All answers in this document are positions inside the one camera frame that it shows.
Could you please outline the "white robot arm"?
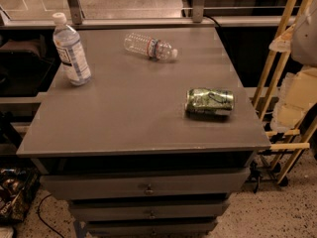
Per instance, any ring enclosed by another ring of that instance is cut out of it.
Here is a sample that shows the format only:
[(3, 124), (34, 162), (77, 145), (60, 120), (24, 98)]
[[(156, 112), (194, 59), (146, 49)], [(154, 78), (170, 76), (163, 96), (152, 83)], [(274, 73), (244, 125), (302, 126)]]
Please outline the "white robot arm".
[(271, 51), (291, 52), (303, 65), (300, 72), (288, 72), (282, 81), (270, 128), (278, 133), (295, 127), (317, 103), (317, 5), (313, 2), (298, 21), (275, 38)]

